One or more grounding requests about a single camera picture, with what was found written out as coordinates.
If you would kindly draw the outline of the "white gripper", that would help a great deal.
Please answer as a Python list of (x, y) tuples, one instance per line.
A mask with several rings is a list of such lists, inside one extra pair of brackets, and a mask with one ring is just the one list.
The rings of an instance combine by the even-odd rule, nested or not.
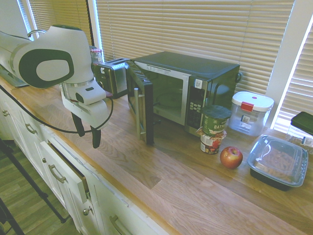
[(106, 126), (104, 122), (109, 117), (107, 105), (104, 100), (85, 105), (80, 102), (72, 102), (66, 99), (61, 92), (63, 105), (71, 112), (74, 125), (80, 137), (85, 135), (82, 121), (91, 126), (92, 146), (97, 149), (101, 142), (101, 130)]

